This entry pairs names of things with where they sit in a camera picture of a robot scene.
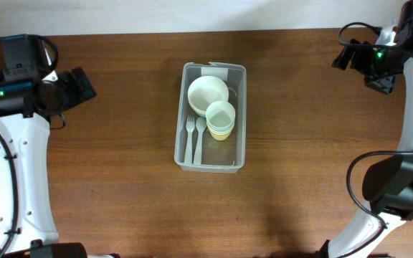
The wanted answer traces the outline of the yellow plastic bowl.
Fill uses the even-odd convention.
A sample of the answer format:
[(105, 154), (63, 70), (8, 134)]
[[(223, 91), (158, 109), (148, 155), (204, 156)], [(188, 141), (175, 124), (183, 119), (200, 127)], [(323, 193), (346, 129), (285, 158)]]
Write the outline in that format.
[(205, 110), (200, 110), (199, 108), (195, 107), (192, 103), (189, 103), (189, 106), (191, 109), (199, 116), (206, 117), (206, 111)]

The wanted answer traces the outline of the green plastic cup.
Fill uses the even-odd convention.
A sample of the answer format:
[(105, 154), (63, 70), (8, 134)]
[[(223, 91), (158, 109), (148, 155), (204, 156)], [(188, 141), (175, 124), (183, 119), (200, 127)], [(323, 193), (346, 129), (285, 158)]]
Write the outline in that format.
[[(209, 121), (207, 121), (206, 124), (207, 124), (207, 125), (213, 125), (213, 124), (211, 124)], [(213, 126), (218, 127), (218, 128), (223, 128), (223, 127), (227, 127), (227, 126), (230, 126), (230, 125), (234, 125), (234, 122), (232, 122), (232, 123), (230, 123), (230, 124), (228, 124), (228, 125), (225, 125), (225, 126), (216, 126), (216, 125), (213, 125)]]

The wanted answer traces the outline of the green plastic bowl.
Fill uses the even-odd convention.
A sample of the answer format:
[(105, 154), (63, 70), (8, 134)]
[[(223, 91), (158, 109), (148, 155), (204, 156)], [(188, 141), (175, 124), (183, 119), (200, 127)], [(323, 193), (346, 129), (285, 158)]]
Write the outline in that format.
[(203, 118), (206, 117), (206, 112), (205, 112), (205, 111), (203, 111), (203, 110), (198, 110), (198, 109), (196, 109), (196, 108), (192, 108), (192, 110), (193, 110), (197, 115), (199, 115), (199, 116), (201, 116), (201, 117), (203, 117)]

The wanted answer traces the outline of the white plastic fork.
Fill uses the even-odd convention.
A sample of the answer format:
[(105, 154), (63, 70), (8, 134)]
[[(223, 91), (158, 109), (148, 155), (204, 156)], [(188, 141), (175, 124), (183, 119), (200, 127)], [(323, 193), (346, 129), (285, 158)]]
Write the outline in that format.
[(195, 119), (193, 116), (188, 116), (186, 119), (186, 132), (187, 132), (187, 139), (186, 139), (186, 149), (184, 154), (184, 163), (191, 164), (192, 163), (192, 135), (195, 129)]

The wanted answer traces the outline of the white plastic spoon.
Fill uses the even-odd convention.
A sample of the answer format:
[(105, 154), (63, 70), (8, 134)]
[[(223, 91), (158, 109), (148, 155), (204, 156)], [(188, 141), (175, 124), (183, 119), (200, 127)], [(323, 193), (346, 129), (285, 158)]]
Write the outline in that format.
[(197, 131), (197, 140), (196, 147), (194, 151), (194, 160), (195, 165), (200, 165), (202, 161), (202, 143), (203, 143), (203, 134), (207, 129), (206, 119), (203, 117), (198, 117), (196, 120), (196, 131)]

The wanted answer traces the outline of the yellow plastic cup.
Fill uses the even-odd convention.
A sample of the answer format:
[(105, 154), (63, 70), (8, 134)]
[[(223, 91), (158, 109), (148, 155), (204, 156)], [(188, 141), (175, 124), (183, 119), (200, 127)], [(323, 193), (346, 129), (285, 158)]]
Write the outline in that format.
[(217, 132), (212, 129), (209, 129), (209, 132), (211, 136), (213, 137), (213, 139), (222, 141), (222, 140), (226, 140), (230, 136), (232, 131), (228, 130), (227, 132)]

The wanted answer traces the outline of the white plastic bowl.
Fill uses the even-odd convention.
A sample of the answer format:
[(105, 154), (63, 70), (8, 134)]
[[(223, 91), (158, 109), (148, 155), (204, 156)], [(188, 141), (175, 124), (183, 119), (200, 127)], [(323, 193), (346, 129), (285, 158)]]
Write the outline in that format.
[(207, 110), (218, 100), (228, 101), (229, 90), (218, 77), (207, 75), (195, 79), (188, 88), (188, 102), (200, 110)]

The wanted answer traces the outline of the pink plastic cup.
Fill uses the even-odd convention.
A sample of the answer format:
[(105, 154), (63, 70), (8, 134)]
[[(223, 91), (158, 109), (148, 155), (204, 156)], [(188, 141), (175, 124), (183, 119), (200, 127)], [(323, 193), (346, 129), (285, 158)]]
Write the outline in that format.
[(227, 133), (229, 133), (229, 132), (231, 132), (231, 131), (233, 130), (234, 125), (230, 125), (230, 126), (223, 127), (223, 128), (218, 128), (218, 127), (215, 127), (215, 126), (213, 126), (213, 125), (207, 125), (207, 127), (208, 127), (208, 129), (209, 129), (210, 131), (212, 131), (213, 133), (216, 133), (216, 134), (227, 134)]

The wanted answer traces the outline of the cream plastic cup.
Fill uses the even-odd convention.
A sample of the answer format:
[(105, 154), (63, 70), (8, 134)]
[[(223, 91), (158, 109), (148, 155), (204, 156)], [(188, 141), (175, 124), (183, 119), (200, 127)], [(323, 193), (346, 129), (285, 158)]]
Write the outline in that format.
[(227, 101), (218, 100), (206, 109), (206, 121), (216, 126), (225, 126), (235, 119), (235, 109)]

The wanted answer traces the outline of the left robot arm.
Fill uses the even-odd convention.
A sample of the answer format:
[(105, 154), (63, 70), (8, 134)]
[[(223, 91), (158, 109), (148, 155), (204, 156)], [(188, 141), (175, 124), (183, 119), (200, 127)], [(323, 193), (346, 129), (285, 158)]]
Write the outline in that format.
[(59, 241), (47, 146), (52, 118), (97, 93), (81, 67), (56, 73), (60, 56), (48, 38), (20, 34), (1, 43), (0, 257), (87, 257), (83, 244)]

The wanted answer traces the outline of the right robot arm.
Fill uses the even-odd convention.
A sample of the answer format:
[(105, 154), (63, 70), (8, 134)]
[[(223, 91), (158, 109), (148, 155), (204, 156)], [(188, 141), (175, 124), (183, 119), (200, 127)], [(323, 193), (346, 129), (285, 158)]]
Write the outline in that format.
[[(49, 140), (51, 205), (64, 240), (122, 257), (304, 257), (352, 220), (368, 167), (402, 135), (413, 82), (390, 95), (332, 61), (332, 29), (63, 39), (96, 98)], [(247, 71), (245, 163), (184, 171), (174, 160), (183, 67)]]

